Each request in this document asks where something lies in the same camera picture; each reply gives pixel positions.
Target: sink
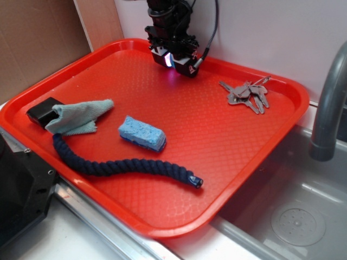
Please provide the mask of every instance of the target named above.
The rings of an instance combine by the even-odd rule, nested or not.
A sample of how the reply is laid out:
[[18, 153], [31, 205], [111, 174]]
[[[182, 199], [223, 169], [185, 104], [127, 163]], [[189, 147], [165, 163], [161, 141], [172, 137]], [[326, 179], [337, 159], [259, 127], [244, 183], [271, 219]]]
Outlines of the sink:
[[295, 126], [213, 221], [261, 259], [346, 259], [347, 143], [318, 162], [310, 136]]

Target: tray rim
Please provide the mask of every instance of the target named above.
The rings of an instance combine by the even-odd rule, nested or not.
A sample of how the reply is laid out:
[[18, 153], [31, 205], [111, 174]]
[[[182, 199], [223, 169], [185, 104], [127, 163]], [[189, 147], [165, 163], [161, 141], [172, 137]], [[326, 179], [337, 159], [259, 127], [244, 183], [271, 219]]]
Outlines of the tray rim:
[[[205, 209], [205, 211], [202, 212], [202, 214], [199, 217], [197, 217], [196, 219], [193, 219], [191, 222], [183, 226], [178, 226], [178, 227], [169, 228], [169, 229], [165, 229], [165, 228], [158, 229], [149, 225], [147, 222], [143, 221], [142, 219], [138, 218], [133, 212], [126, 209], [119, 203], [116, 203], [116, 201], [110, 199], [108, 196], [105, 196], [96, 187], [94, 187], [93, 185], [90, 185], [88, 180], [85, 179], [85, 181], [79, 182], [79, 183], [77, 183], [76, 181], [71, 181], [70, 178], [75, 179], [74, 177], [78, 177], [80, 179], [81, 178], [84, 179], [84, 177], [72, 171], [68, 166], [62, 164], [56, 158], [51, 157], [49, 153], [45, 153], [44, 151], [41, 152], [41, 148], [39, 148], [38, 145], [35, 144], [35, 142], [33, 142], [27, 135], [25, 135], [19, 129], [15, 129], [14, 127], [12, 127], [10, 123], [11, 116], [15, 114], [11, 112], [11, 109], [18, 111], [18, 109], [20, 109], [21, 107], [32, 102], [35, 97], [38, 98], [42, 94], [46, 93], [47, 90], [51, 89], [48, 86], [49, 83], [52, 83], [54, 85], [63, 83], [67, 79], [70, 79], [72, 76], [82, 72], [87, 67], [95, 64], [96, 62], [102, 60], [105, 57], [108, 57], [109, 55], [117, 51], [140, 50], [143, 52], [148, 52], [148, 45], [149, 45], [148, 41], [146, 40], [137, 39], [137, 38], [128, 38], [128, 39], [111, 42], [99, 48], [98, 50], [82, 57], [81, 59], [71, 63], [70, 65], [52, 74], [51, 76], [34, 84], [33, 86], [29, 87], [27, 90], [23, 91], [22, 93], [19, 93], [14, 98], [12, 98], [9, 102], [7, 102], [5, 106], [2, 108], [2, 110], [0, 111], [0, 125], [7, 132], [9, 132], [14, 138], [20, 141], [23, 145], [30, 147], [30, 149], [32, 149], [37, 154], [39, 154], [49, 164], [59, 165], [60, 167], [57, 168], [57, 171], [64, 172], [64, 174], [62, 173], [60, 174], [65, 179], [67, 179], [68, 182], [72, 183], [74, 186], [76, 186], [77, 189], [80, 189], [84, 194], [89, 196], [92, 200], [94, 200], [96, 203], [101, 205], [103, 208], [105, 208], [115, 217], [119, 218], [125, 224], [134, 228], [137, 232], [140, 232], [141, 234], [152, 237], [152, 238], [177, 237], [185, 233], [188, 233], [190, 231], [193, 231], [197, 229], [198, 227], [206, 224], [214, 217], [214, 215], [216, 215], [217, 211], [226, 203], [228, 199], [230, 199], [230, 197], [236, 192], [238, 187], [240, 187], [249, 178], [249, 176], [252, 175], [256, 167], [260, 165], [261, 162], [264, 160], [261, 154], [266, 154], [266, 155], [270, 154], [271, 151], [274, 150], [276, 145], [286, 136], [286, 134], [294, 127], [295, 123], [306, 112], [307, 108], [309, 107], [309, 95], [301, 84], [293, 80], [271, 74], [271, 76], [277, 81], [280, 81], [288, 86], [291, 86], [290, 89], [283, 88], [281, 89], [281, 91], [283, 92], [283, 94], [288, 96], [291, 100], [293, 99], [297, 100], [297, 102], [294, 104], [295, 111], [292, 114], [292, 116], [279, 128], [279, 130], [273, 136], [271, 136], [268, 143], [263, 148], [261, 148], [259, 152], [254, 156], [254, 158], [251, 161], [253, 163], [247, 164], [241, 170], [241, 172], [249, 172], [249, 174], [247, 174], [246, 177], [244, 174], [238, 174], [233, 180], [233, 182], [227, 185], [227, 187], [221, 192], [221, 194]], [[209, 72], [212, 71], [217, 73], [218, 68], [227, 67], [232, 70], [245, 72], [245, 74], [247, 75], [253, 74], [254, 76], [257, 76], [257, 77], [269, 75], [267, 73], [264, 73], [263, 71], [247, 68], [241, 65], [218, 60], [212, 57], [208, 57], [204, 63], [205, 64], [201, 66], [201, 69], [203, 69], [204, 66], [209, 66], [209, 68], [212, 68], [212, 70], [209, 70]], [[73, 73], [73, 70], [78, 66], [80, 66], [79, 71], [78, 72], [75, 71]], [[22, 100], [24, 96], [27, 97], [27, 100], [29, 100], [25, 104]], [[67, 172], [69, 172], [70, 178], [66, 178], [65, 173]]]

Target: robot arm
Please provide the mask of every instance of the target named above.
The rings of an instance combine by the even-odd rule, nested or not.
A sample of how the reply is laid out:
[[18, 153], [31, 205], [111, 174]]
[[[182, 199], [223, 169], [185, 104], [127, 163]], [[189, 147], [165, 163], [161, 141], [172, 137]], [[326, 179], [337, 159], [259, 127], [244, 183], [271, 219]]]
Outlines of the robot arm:
[[174, 67], [185, 76], [195, 77], [199, 43], [194, 35], [187, 34], [192, 7], [185, 0], [147, 0], [147, 3], [153, 26], [147, 26], [145, 31], [154, 61]]

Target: blue sponge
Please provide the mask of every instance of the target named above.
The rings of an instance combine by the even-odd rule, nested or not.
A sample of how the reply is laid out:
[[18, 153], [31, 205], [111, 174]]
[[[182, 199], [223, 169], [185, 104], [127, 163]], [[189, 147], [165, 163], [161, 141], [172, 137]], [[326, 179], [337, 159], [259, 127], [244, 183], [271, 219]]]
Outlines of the blue sponge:
[[162, 130], [130, 116], [125, 118], [118, 131], [123, 139], [155, 152], [160, 152], [166, 144], [166, 136]]

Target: bunch of keys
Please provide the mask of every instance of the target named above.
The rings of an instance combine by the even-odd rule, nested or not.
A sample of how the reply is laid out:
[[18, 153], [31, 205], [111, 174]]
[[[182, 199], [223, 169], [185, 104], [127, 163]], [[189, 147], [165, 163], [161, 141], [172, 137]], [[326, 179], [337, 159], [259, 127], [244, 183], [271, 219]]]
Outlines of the bunch of keys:
[[[271, 76], [264, 77], [261, 80], [256, 81], [256, 83], [251, 84], [250, 82], [245, 82], [243, 86], [233, 88], [227, 85], [225, 82], [220, 81], [219, 84], [230, 92], [228, 95], [228, 103], [230, 105], [245, 104], [247, 107], [251, 108], [256, 114], [263, 114], [265, 112], [264, 106], [269, 108], [269, 103], [265, 97], [267, 89], [263, 86], [267, 81], [269, 81]], [[250, 97], [253, 97], [256, 107], [250, 101]]]

